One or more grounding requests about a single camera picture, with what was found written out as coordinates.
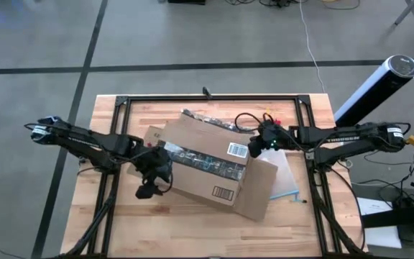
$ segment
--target cardboard box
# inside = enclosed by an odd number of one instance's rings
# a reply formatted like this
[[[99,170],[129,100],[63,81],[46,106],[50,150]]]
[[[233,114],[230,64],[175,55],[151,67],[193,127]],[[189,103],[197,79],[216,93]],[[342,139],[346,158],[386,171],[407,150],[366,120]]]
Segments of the cardboard box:
[[[179,194],[259,221],[265,217],[277,166],[249,158],[249,138],[181,114],[164,129],[150,127],[144,142],[169,152],[172,189]],[[133,167],[129,173],[139,176]]]

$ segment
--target butcher block tabletop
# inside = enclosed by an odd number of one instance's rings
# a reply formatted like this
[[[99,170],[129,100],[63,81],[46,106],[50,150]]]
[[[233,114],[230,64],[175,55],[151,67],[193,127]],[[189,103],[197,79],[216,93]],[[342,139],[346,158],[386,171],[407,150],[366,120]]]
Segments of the butcher block tabletop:
[[[91,130],[109,133],[115,95],[97,96]],[[334,116],[326,94],[310,94],[316,126],[334,127]],[[269,112],[283,127],[298,125],[292,101],[135,101],[132,102],[127,134],[143,138],[149,126],[163,128],[175,121],[181,109],[233,122],[236,115],[249,112],[261,118]],[[244,119],[244,126],[256,126]],[[141,179],[122,166],[114,210],[108,257],[318,257],[321,249],[314,219],[308,176],[302,152],[286,151],[300,194],[270,201],[262,222],[227,213],[188,199],[173,191],[164,196],[139,200],[135,191]],[[340,165],[333,167],[348,182],[349,174]],[[61,252],[71,249],[92,221],[101,174],[81,173],[76,182]],[[334,212],[339,224],[360,246],[362,228],[356,202],[346,184],[327,173]],[[105,221],[98,231],[96,252],[100,251]],[[329,250],[333,251],[328,224],[324,219]]]

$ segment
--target gray floor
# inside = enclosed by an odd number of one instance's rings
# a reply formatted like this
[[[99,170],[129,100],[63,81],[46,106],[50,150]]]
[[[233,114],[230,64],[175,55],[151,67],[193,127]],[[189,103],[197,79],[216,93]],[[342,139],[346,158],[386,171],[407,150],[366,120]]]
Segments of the gray floor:
[[[110,0],[92,60],[98,65],[160,65],[310,61],[298,5],[270,9],[258,3],[206,6],[157,0]],[[303,4],[317,60],[414,58],[414,18],[391,24],[406,7],[398,0],[361,0],[358,9],[334,11]],[[98,14],[99,0],[0,1],[0,68],[80,67]],[[322,67],[337,110],[376,66]],[[0,249],[28,258],[37,234],[57,147],[36,145],[24,123],[46,115],[68,117],[78,73],[0,75]],[[89,73],[76,124],[87,127],[97,94],[320,93],[315,68]],[[365,121],[410,122],[414,132],[414,81]],[[409,161],[413,150],[378,154],[375,160]],[[406,166],[352,159],[353,182],[396,181]],[[75,185],[77,160],[68,157],[44,256],[58,254]],[[370,247],[378,255],[414,258],[414,250]]]

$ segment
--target black cable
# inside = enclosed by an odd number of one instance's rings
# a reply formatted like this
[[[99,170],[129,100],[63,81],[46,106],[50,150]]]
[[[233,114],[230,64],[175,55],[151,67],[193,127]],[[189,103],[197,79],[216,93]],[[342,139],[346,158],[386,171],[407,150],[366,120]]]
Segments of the black cable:
[[[226,3],[236,6],[236,5],[240,5],[240,4],[251,4],[253,3],[255,0],[249,0],[249,1],[245,1],[245,0],[224,0]]]
[[[242,112],[242,113],[240,113],[240,114],[238,114],[237,116],[236,116],[236,119],[234,119],[234,124],[236,125],[236,128],[241,132],[252,132],[252,131],[255,131],[255,130],[258,130],[258,127],[256,127],[256,128],[254,128],[254,129],[241,129],[240,127],[239,127],[239,125],[237,124],[237,119],[238,118],[240,118],[240,116],[242,116],[242,115],[249,115],[250,117],[252,117],[252,118],[254,118],[257,122],[258,122],[258,125],[261,125],[262,124],[262,122],[256,117],[256,116],[254,116],[253,114],[251,114],[251,113],[249,113],[249,112]]]
[[[407,125],[407,129],[403,132],[403,134],[407,134],[410,129],[411,129],[411,124],[408,122],[393,122],[394,124],[398,124],[398,125]]]
[[[360,6],[360,0],[357,0],[356,5],[355,5],[355,6],[353,6],[353,7],[343,7],[343,8],[331,7],[331,6],[327,5],[327,3],[326,3],[325,1],[323,1],[323,0],[321,0],[321,1],[322,1],[323,5],[324,5],[326,8],[328,8],[328,9],[333,9],[333,10],[354,10],[354,9],[356,9],[357,7],[359,7],[359,6]]]
[[[379,152],[379,150],[374,151],[373,153],[370,153],[370,154],[364,155],[364,159],[365,159],[366,161],[370,162],[370,163],[377,163],[377,164],[380,164],[380,165],[412,165],[412,164],[413,164],[413,162],[402,162],[402,163],[383,163],[383,162],[373,161],[373,160],[369,160],[369,159],[367,159],[369,156],[372,156],[372,155],[374,155],[374,154],[376,154],[376,153],[378,153],[378,152]]]
[[[269,0],[268,3],[264,3],[262,2],[262,0],[259,0],[259,3],[261,5],[264,5],[266,7],[277,7],[277,8],[282,8],[282,7],[289,7],[290,4],[303,4],[305,2],[307,2],[308,0],[305,1],[296,1],[296,0]]]
[[[170,189],[172,188],[173,185],[173,173],[170,173],[170,184],[169,187],[167,189],[165,189],[164,191],[161,191],[163,194],[165,194],[166,192],[170,191]]]
[[[86,169],[83,169],[83,170],[79,170],[76,173],[76,175],[79,176],[82,172],[89,171],[89,170],[92,170],[92,169],[97,169],[97,168],[98,168],[98,166],[94,166],[94,167],[91,167],[91,168],[86,168]]]
[[[400,181],[400,196],[403,195],[403,182],[406,181],[407,179],[409,179],[409,177],[411,177],[413,175],[414,172],[414,166],[412,168],[412,165],[410,165],[410,167],[408,168],[408,171],[410,172],[406,177],[404,177],[401,181]]]
[[[13,257],[13,258],[26,259],[26,258],[23,258],[22,256],[12,255],[12,254],[10,254],[10,253],[6,253],[6,252],[4,252],[4,251],[3,251],[3,250],[1,250],[1,249],[0,249],[0,253],[1,253],[1,254],[3,254],[3,255],[11,256],[11,257]]]
[[[391,145],[388,141],[386,141],[384,138],[382,138],[380,136],[373,136],[372,138],[381,140],[388,147],[392,147],[392,148],[395,148],[395,149],[398,149],[398,150],[402,149],[402,147],[399,147],[399,146],[396,146],[396,145]]]
[[[271,120],[272,123],[274,123],[274,119],[271,117],[271,114],[268,114],[267,112],[263,114],[263,121],[266,120],[266,116]]]
[[[373,182],[373,181],[379,181],[379,182],[382,182],[382,183],[386,183],[386,184],[397,184],[397,183],[399,183],[400,181],[396,181],[396,182],[394,182],[394,183],[388,183],[388,182],[386,182],[386,181],[383,181],[383,180],[381,180],[381,179],[372,179],[372,180],[368,180],[368,181],[362,181],[362,182],[358,182],[358,183],[356,183],[356,184],[365,184],[365,183],[371,183],[371,182]]]
[[[339,161],[336,161],[339,165],[341,165],[342,167],[344,167],[345,169],[347,169],[348,170],[348,173],[349,173],[349,168],[347,168],[345,165],[343,165],[343,164],[341,164]],[[361,247],[360,247],[360,250],[363,250],[364,249],[364,247],[365,247],[365,228],[364,228],[364,220],[362,219],[362,212],[360,211],[360,205],[359,205],[359,201],[357,200],[357,196],[356,196],[356,194],[354,193],[354,190],[353,190],[353,188],[351,187],[351,185],[348,183],[348,181],[340,174],[340,173],[338,173],[337,171],[335,171],[335,169],[333,169],[333,168],[330,168],[331,169],[331,171],[333,171],[337,176],[339,176],[339,178],[341,179],[341,180],[343,180],[343,182],[346,184],[346,186],[348,186],[348,188],[349,188],[349,190],[351,191],[351,193],[352,193],[352,196],[354,197],[354,200],[356,200],[356,205],[357,205],[357,209],[359,210],[359,218],[360,218],[360,225],[361,225],[361,228],[362,228],[362,245],[361,245]]]

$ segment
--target wire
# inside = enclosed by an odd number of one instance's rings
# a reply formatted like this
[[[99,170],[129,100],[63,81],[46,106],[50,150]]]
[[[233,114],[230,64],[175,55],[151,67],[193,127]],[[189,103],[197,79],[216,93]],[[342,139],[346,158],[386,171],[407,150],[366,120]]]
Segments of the wire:
[[[411,129],[411,124],[408,122],[390,122],[390,124],[398,124],[398,125],[406,125],[407,129],[403,132],[403,134],[407,134]]]
[[[170,184],[169,187],[167,189],[165,189],[164,191],[161,191],[163,194],[165,194],[166,192],[170,191],[170,189],[172,188],[173,185],[173,173],[170,172]]]
[[[224,0],[226,3],[236,6],[236,5],[240,5],[240,4],[251,4],[253,3],[255,0],[250,0],[250,1],[244,1],[244,0]]]
[[[258,127],[254,128],[254,129],[241,129],[239,127],[239,125],[237,124],[237,119],[240,118],[240,116],[243,116],[243,115],[249,115],[250,117],[254,118],[258,122],[258,125],[262,124],[262,122],[256,116],[254,116],[253,114],[251,114],[249,112],[242,112],[241,114],[238,114],[236,116],[236,119],[234,119],[234,124],[236,125],[236,128],[239,131],[242,131],[242,132],[252,132],[252,131],[258,130]]]
[[[355,6],[353,6],[353,7],[342,7],[342,8],[338,8],[338,7],[331,7],[331,6],[327,5],[327,3],[334,3],[334,2],[336,2],[336,1],[337,1],[337,0],[335,0],[335,1],[321,0],[321,2],[323,3],[323,5],[324,5],[327,9],[333,9],[333,10],[354,10],[354,9],[356,9],[357,7],[359,7],[359,6],[360,6],[360,0],[357,0],[356,5],[355,5]]]
[[[403,194],[405,194],[406,196],[407,196],[407,198],[409,198],[411,201],[413,201],[414,202],[414,194],[407,194],[407,193],[405,193],[405,192],[402,192],[402,195],[400,195],[400,192],[401,192],[401,190],[400,190],[400,188],[399,187],[397,187],[397,186],[395,186],[395,185],[392,185],[391,183],[388,183],[388,182],[386,182],[386,184],[387,185],[385,185],[385,186],[383,186],[382,188],[380,188],[379,190],[378,190],[378,196],[381,198],[381,200],[384,202],[384,203],[386,203],[388,206],[389,206],[389,208],[391,208],[392,209],[392,206],[390,206],[389,205],[389,203],[387,203],[387,201],[385,200],[385,198],[382,196],[382,191],[386,188],[386,187],[388,187],[388,186],[392,186],[392,187],[394,187],[394,189],[396,190],[396,191],[398,191],[399,192],[399,196],[395,199],[395,201],[397,201],[398,199],[400,199],[400,198],[402,198],[403,197]]]
[[[366,184],[366,183],[371,183],[371,182],[373,182],[373,181],[379,181],[379,182],[382,182],[382,183],[378,183],[378,184]],[[381,180],[381,179],[372,179],[372,180],[368,180],[368,181],[363,181],[363,182],[360,182],[360,183],[352,183],[352,184],[356,184],[356,185],[363,185],[363,186],[378,186],[378,185],[383,185],[384,183],[385,184],[390,184],[390,185],[393,185],[393,184],[397,184],[397,183],[399,183],[401,180],[399,180],[399,181],[395,181],[395,182],[392,182],[392,183],[388,183],[388,182],[386,182],[386,181],[383,181],[383,180]]]
[[[89,170],[92,170],[92,169],[97,169],[97,168],[98,168],[98,166],[94,166],[94,167],[91,167],[91,168],[86,168],[86,169],[83,169],[83,170],[79,170],[76,173],[76,175],[79,176],[82,172],[86,172],[86,171],[89,171]]]
[[[266,120],[266,116],[271,120],[271,122],[272,123],[274,123],[274,119],[271,117],[271,115],[270,114],[268,114],[267,112],[265,112],[264,114],[263,114],[263,121],[265,121]]]
[[[344,167],[345,169],[347,169],[348,173],[349,173],[349,169],[345,165],[342,165],[339,161],[336,161],[336,162],[339,165],[341,165],[342,167]],[[339,178],[346,184],[346,186],[348,186],[349,190],[352,193],[352,196],[354,197],[354,200],[356,200],[357,209],[359,210],[360,225],[361,225],[361,228],[362,228],[362,246],[360,247],[360,250],[363,250],[364,247],[365,247],[365,228],[364,228],[364,220],[362,219],[362,212],[360,211],[360,205],[359,205],[359,201],[357,200],[357,196],[354,193],[354,190],[352,189],[351,185],[348,183],[348,181],[340,173],[338,173],[333,168],[330,168],[330,170],[332,172],[334,172],[337,176],[339,176]]]
[[[1,250],[1,249],[0,249],[0,253],[1,253],[1,254],[3,254],[3,255],[11,256],[11,257],[13,257],[13,258],[26,259],[26,258],[23,258],[22,256],[12,255],[12,254],[10,254],[10,253],[6,253],[6,252],[4,252],[4,251],[3,251],[3,250]]]
[[[378,152],[379,152],[379,151],[374,151],[373,153],[370,153],[370,154],[368,154],[368,155],[364,155],[364,159],[365,159],[366,161],[370,162],[370,163],[377,163],[377,164],[380,164],[380,165],[411,165],[411,164],[413,164],[413,162],[403,162],[403,163],[383,163],[383,162],[373,161],[373,160],[369,160],[369,159],[367,159],[367,157],[372,156],[372,155],[374,155],[374,154],[376,154],[376,153],[378,153]]]
[[[299,3],[305,3],[308,0],[304,0],[304,1],[296,1],[296,0],[269,0],[267,4],[263,3],[262,0],[259,0],[259,3],[267,6],[267,7],[278,7],[278,8],[282,8],[282,7],[289,7],[290,4],[299,4]]]
[[[309,55],[310,57],[313,59],[314,62],[314,66],[316,67],[317,70],[317,78],[319,80],[319,83],[321,83],[322,86],[322,92],[325,93],[325,86],[323,85],[322,79],[321,79],[321,72],[319,70],[319,67],[317,66],[317,62],[316,59],[314,58],[313,53],[311,52],[311,48],[309,47],[309,33],[308,33],[308,25],[305,22],[305,17],[303,14],[303,2],[300,1],[300,13],[301,13],[301,21],[303,22],[303,24],[305,25],[305,33],[306,33],[306,47],[308,49]]]

